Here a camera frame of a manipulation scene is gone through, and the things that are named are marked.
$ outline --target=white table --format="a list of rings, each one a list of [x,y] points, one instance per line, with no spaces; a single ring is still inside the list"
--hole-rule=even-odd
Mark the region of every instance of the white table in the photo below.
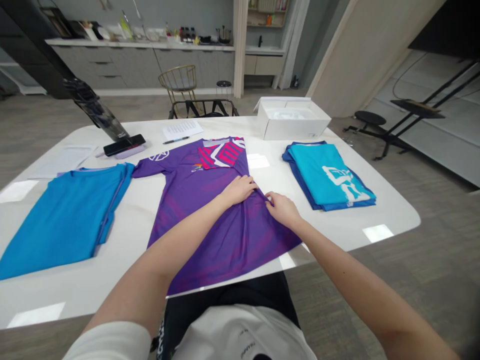
[[[376,206],[349,208],[338,211],[314,211],[295,180],[290,165],[282,154],[291,141],[264,141],[256,128],[256,117],[205,118],[199,122],[203,133],[190,139],[163,145],[162,129],[178,120],[126,122],[131,134],[143,134],[148,149],[126,160],[137,164],[141,159],[193,142],[201,138],[217,139],[227,136],[245,138],[247,154],[265,155],[270,167],[251,169],[250,174],[260,189],[275,191],[290,197],[300,214],[342,249],[350,251],[417,227],[420,217],[415,209],[350,146],[331,130],[315,140],[335,144],[345,163],[377,195]],[[37,167],[65,145],[97,145],[110,142],[107,135],[94,126],[72,132],[35,163],[23,171],[16,181],[26,180]],[[82,166],[103,168],[121,163],[114,158],[89,157]],[[162,174],[133,179],[117,210],[107,238],[96,257],[65,266],[38,271],[0,281],[0,329],[14,324],[34,324],[92,314],[108,295],[120,277],[145,251],[159,206],[165,177]],[[36,185],[22,201],[0,204],[0,254],[17,232],[23,220],[45,191],[47,182]],[[205,289],[234,283],[262,275],[294,268],[314,261],[305,246],[290,252],[243,275]]]

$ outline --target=hand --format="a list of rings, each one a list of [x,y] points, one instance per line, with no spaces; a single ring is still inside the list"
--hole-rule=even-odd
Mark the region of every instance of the hand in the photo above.
[[[293,230],[297,224],[302,222],[303,219],[297,207],[288,197],[273,191],[266,193],[265,196],[271,198],[271,203],[273,204],[272,206],[269,201],[265,201],[268,212],[270,212],[270,215],[280,224]]]
[[[254,183],[253,177],[247,175],[237,176],[223,189],[219,196],[228,207],[231,207],[247,199],[258,188],[259,186]]]

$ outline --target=floor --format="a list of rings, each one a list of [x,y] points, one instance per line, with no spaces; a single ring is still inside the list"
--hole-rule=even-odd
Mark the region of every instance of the floor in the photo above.
[[[250,115],[261,95],[246,90],[234,101]],[[285,90],[303,96],[302,90]],[[168,117],[165,96],[104,97],[122,122]],[[70,100],[15,96],[0,102],[0,188],[75,129],[90,120]],[[330,128],[343,136],[351,118]],[[468,357],[480,339],[480,201],[468,185],[415,153],[391,151],[379,162],[381,140],[358,134],[355,150],[418,211],[421,225],[352,251],[352,255],[406,299],[457,352]],[[318,264],[286,272],[300,325],[319,359],[385,359],[378,341],[353,313]],[[2,359],[61,359],[90,316],[0,331]]]

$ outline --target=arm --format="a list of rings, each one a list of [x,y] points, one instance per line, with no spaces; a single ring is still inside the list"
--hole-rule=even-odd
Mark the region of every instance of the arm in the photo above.
[[[286,196],[269,192],[270,214],[308,246],[346,302],[393,359],[459,359],[430,325],[391,287],[302,219]]]
[[[127,321],[142,325],[153,338],[170,282],[220,215],[258,188],[252,181],[252,177],[237,176],[220,195],[158,239],[122,276],[83,332],[104,323]]]

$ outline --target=jersey sleeve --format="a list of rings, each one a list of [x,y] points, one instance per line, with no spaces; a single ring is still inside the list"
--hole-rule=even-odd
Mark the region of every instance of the jersey sleeve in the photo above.
[[[180,149],[167,150],[140,160],[133,170],[132,177],[144,178],[158,173],[171,173],[182,159],[182,151],[178,150]]]

